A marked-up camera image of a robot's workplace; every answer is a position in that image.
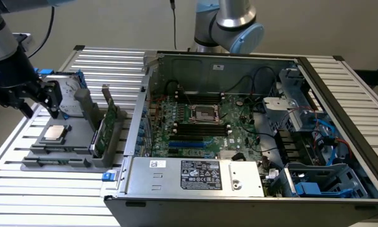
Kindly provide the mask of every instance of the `power supply label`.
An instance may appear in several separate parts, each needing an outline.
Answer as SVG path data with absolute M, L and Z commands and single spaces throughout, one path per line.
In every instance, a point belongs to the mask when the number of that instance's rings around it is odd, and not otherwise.
M 218 161 L 180 161 L 180 188 L 222 190 Z

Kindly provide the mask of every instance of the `blue ram slot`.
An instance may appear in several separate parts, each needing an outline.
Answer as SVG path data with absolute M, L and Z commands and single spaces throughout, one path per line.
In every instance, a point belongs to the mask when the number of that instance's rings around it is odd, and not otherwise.
M 203 148 L 203 143 L 188 143 L 188 142 L 168 142 L 167 144 L 172 148 Z

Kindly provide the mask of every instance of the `white wall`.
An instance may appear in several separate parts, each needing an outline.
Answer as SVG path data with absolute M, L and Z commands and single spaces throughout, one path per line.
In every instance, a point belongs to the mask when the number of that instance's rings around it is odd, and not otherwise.
M 378 66 L 378 0 L 255 0 L 266 35 L 256 52 L 340 55 L 354 68 Z M 176 0 L 176 45 L 192 42 L 195 0 Z M 167 0 L 77 0 L 55 9 L 50 39 L 31 59 L 58 68 L 77 44 L 171 49 Z M 50 9 L 6 15 L 13 32 L 41 42 Z

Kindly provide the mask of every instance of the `slotted aluminum rail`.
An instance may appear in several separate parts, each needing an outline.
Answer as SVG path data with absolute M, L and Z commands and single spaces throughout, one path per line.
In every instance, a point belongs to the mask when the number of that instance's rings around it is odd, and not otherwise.
M 143 77 L 143 54 L 144 51 L 85 48 L 73 51 L 59 71 L 83 71 L 92 101 L 100 106 L 106 105 L 100 85 L 110 84 L 115 103 L 131 117 Z M 376 97 L 342 62 L 322 56 L 307 59 L 378 153 Z M 100 174 L 19 171 L 27 148 L 49 120 L 45 109 L 37 105 L 33 109 L 33 118 L 21 120 L 0 148 L 0 226 L 118 227 L 99 198 Z M 127 120 L 114 164 L 120 164 L 128 126 Z M 378 223 L 358 223 L 354 227 L 378 227 Z

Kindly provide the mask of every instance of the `white label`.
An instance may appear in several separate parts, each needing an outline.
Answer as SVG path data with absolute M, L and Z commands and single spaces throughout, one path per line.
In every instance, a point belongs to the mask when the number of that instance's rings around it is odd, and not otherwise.
M 166 161 L 164 160 L 150 160 L 150 168 L 164 168 Z
M 223 65 L 212 65 L 212 70 L 224 70 Z

